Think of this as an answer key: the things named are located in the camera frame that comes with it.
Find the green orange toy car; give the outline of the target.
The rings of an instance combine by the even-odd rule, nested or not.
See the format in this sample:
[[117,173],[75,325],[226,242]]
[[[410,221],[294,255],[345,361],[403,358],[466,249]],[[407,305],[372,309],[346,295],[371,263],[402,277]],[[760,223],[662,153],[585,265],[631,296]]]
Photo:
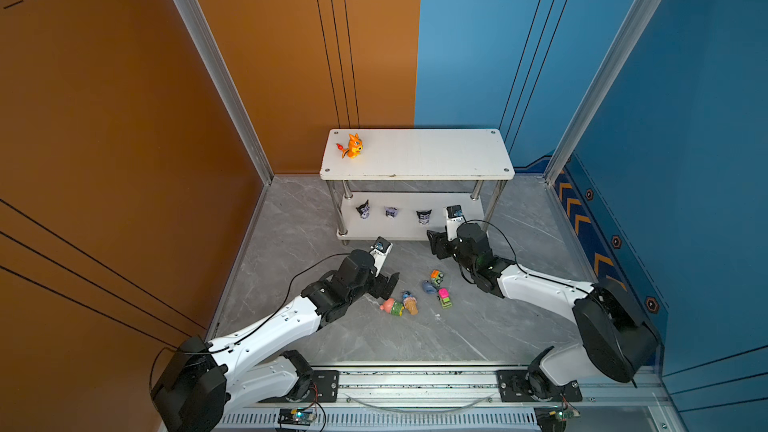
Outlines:
[[433,270],[432,273],[430,274],[430,281],[432,285],[436,288],[441,287],[443,280],[444,280],[444,275],[439,270]]

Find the pink green block toy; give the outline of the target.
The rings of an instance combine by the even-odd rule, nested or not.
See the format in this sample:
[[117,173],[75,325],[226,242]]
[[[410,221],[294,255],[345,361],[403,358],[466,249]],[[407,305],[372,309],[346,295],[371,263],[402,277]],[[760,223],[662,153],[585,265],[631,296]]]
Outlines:
[[451,308],[453,303],[449,291],[446,288],[440,288],[437,292],[438,300],[443,309]]

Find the grey purple kuromi toy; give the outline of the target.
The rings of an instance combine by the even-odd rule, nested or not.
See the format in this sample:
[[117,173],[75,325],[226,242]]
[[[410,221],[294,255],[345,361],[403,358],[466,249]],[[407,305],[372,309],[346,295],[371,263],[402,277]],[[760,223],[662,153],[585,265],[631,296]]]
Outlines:
[[417,210],[417,220],[420,225],[428,225],[431,221],[432,210]]

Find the black white kuromi toy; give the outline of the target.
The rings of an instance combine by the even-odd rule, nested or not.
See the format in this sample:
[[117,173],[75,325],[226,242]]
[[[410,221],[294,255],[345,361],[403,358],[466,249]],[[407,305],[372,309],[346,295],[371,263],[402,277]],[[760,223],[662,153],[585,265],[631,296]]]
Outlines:
[[356,210],[362,220],[370,217],[370,201],[366,200],[363,204],[356,207]]

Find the orange fox toy figure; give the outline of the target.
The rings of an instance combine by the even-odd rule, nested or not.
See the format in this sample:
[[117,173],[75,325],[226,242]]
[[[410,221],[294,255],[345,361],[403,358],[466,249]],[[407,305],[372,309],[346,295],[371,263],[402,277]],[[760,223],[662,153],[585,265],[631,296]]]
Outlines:
[[362,153],[364,148],[363,140],[358,133],[349,134],[348,142],[346,145],[337,143],[336,146],[340,151],[341,157],[343,159],[357,158]]

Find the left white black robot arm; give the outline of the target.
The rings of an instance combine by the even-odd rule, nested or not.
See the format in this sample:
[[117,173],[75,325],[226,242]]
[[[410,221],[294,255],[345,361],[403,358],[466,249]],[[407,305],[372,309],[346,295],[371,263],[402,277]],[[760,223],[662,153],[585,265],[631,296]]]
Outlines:
[[341,265],[306,286],[268,317],[204,341],[192,336],[172,349],[150,398],[168,431],[211,431],[228,413],[265,399],[298,401],[313,370],[288,345],[342,318],[363,297],[387,300],[399,279],[382,269],[392,249],[378,238],[369,250],[343,254]]

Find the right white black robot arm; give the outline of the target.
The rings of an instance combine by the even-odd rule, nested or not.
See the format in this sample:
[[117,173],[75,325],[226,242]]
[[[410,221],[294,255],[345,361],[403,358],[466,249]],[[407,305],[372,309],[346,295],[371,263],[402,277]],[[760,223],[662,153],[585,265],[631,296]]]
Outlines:
[[473,221],[443,232],[429,230],[427,238],[435,257],[453,259],[481,291],[527,302],[575,324],[578,342],[549,346],[527,367],[528,393],[538,401],[550,401],[578,380],[597,375],[631,383],[662,343],[656,326],[616,281],[569,281],[526,268],[496,255]]

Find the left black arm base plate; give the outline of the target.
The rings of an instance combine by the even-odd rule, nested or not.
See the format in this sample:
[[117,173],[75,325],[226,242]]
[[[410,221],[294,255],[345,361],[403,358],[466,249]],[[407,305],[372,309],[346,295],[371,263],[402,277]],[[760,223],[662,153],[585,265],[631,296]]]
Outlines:
[[321,404],[335,403],[338,398],[339,379],[339,370],[314,370],[312,377],[305,380],[296,391],[291,391],[287,396],[264,399],[262,403],[310,403],[316,398],[319,398]]

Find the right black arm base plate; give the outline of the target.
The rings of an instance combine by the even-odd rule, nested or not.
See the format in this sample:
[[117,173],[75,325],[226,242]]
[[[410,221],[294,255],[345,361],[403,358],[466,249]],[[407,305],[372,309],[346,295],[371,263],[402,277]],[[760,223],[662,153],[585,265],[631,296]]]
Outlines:
[[503,402],[570,402],[583,400],[577,381],[557,386],[541,372],[502,369],[495,373]]

